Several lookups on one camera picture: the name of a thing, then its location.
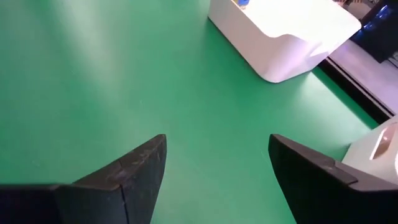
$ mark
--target white box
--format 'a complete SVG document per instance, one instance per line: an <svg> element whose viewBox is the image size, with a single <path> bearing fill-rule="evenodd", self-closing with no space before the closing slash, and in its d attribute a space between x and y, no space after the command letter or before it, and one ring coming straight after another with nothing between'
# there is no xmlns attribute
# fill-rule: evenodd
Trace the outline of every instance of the white box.
<svg viewBox="0 0 398 224"><path fill-rule="evenodd" d="M312 70L361 28L332 0L211 0L208 17L265 80Z"/></svg>

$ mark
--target white object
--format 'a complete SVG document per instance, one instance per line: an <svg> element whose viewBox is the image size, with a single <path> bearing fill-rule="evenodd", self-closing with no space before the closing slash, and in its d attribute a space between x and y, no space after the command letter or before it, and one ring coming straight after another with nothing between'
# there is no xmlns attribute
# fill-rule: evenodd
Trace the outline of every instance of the white object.
<svg viewBox="0 0 398 224"><path fill-rule="evenodd" d="M398 116L352 143L343 163L398 184Z"/></svg>
<svg viewBox="0 0 398 224"><path fill-rule="evenodd" d="M208 17L265 80L312 70L361 28L332 0L211 0Z"/></svg>

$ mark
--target white plastic container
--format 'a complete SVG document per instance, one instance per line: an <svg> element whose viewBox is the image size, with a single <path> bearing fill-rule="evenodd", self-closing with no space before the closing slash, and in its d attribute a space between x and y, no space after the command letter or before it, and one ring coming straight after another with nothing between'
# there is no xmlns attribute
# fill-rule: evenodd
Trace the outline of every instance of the white plastic container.
<svg viewBox="0 0 398 224"><path fill-rule="evenodd" d="M265 80L312 70L361 28L332 0L211 0L208 17Z"/></svg>
<svg viewBox="0 0 398 224"><path fill-rule="evenodd" d="M398 116L352 143L343 163L398 184Z"/></svg>

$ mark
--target white plastic part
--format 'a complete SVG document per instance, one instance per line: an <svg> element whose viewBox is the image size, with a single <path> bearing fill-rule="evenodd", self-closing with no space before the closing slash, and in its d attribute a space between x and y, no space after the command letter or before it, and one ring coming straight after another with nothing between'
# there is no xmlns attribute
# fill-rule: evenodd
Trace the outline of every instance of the white plastic part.
<svg viewBox="0 0 398 224"><path fill-rule="evenodd" d="M312 70L361 28L332 0L211 0L208 17L265 80Z"/></svg>
<svg viewBox="0 0 398 224"><path fill-rule="evenodd" d="M343 163L398 184L398 116L352 143Z"/></svg>

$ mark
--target green floor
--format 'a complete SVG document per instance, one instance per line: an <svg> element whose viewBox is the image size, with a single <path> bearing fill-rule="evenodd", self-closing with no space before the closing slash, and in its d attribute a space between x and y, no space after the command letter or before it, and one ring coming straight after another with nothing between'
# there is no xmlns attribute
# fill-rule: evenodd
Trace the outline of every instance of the green floor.
<svg viewBox="0 0 398 224"><path fill-rule="evenodd" d="M294 223L268 136L341 159L376 123L319 69L260 79L208 5L0 1L0 182L73 182L165 133L153 223Z"/></svg>

